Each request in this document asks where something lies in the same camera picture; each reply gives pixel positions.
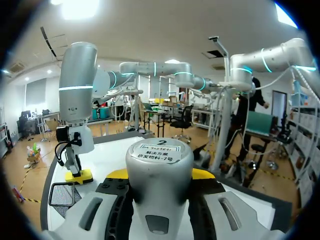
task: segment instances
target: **pole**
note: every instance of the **pole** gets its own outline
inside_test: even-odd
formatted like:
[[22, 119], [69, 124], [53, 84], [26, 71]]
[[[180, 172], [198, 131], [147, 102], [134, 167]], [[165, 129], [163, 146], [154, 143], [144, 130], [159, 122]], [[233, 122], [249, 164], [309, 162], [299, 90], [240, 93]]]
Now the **pole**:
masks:
[[214, 162], [210, 166], [209, 170], [211, 172], [217, 173], [220, 172], [220, 163], [225, 154], [227, 136], [229, 132], [230, 122], [231, 122], [231, 106], [232, 106], [232, 91], [229, 89], [225, 90], [225, 95], [223, 97], [223, 110], [222, 110], [222, 119], [219, 141], [216, 147], [216, 152], [214, 156]]
[[[135, 76], [135, 87], [138, 89], [138, 74]], [[137, 131], [139, 129], [139, 106], [138, 106], [139, 95], [134, 96], [134, 128]]]

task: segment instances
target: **blind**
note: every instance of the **blind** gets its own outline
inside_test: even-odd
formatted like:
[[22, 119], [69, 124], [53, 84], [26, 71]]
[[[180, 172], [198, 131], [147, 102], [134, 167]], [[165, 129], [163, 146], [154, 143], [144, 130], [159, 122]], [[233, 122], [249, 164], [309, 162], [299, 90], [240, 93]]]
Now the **blind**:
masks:
[[161, 98], [167, 99], [169, 98], [169, 78], [161, 77], [160, 90], [162, 91]]
[[46, 102], [47, 79], [30, 82], [25, 89], [25, 105], [37, 105]]
[[157, 76], [150, 77], [150, 98], [158, 99], [159, 98], [159, 83], [160, 79]]
[[143, 93], [140, 94], [141, 101], [143, 103], [149, 102], [149, 77], [139, 75], [139, 86], [140, 90], [143, 90]]

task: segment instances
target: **plastic bag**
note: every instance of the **plastic bag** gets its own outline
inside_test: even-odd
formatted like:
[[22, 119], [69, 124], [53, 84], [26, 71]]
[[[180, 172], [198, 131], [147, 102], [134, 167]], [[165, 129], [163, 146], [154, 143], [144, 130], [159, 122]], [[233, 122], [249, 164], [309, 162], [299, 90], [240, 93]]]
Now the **plastic bag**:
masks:
[[26, 151], [27, 151], [27, 155], [28, 157], [34, 157], [36, 154], [35, 154], [35, 151], [33, 149], [31, 149], [29, 146], [26, 147]]

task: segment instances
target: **green panel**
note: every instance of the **green panel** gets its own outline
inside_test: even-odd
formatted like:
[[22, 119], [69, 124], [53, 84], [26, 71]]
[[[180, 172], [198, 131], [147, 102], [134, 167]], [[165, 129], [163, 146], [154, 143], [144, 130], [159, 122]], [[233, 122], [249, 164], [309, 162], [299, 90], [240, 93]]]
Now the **green panel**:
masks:
[[246, 129], [256, 134], [269, 136], [272, 118], [272, 115], [249, 111]]

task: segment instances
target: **computer monitor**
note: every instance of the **computer monitor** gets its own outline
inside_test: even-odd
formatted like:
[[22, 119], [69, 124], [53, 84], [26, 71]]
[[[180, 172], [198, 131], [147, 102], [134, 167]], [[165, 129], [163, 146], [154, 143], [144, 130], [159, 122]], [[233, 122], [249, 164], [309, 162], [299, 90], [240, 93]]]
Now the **computer monitor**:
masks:
[[151, 112], [153, 111], [152, 107], [149, 103], [143, 103], [143, 105], [144, 105], [144, 108], [146, 111], [151, 111]]
[[22, 116], [22, 117], [25, 117], [25, 118], [31, 118], [31, 112], [30, 112], [30, 110], [22, 111], [22, 112], [21, 112], [21, 116]]

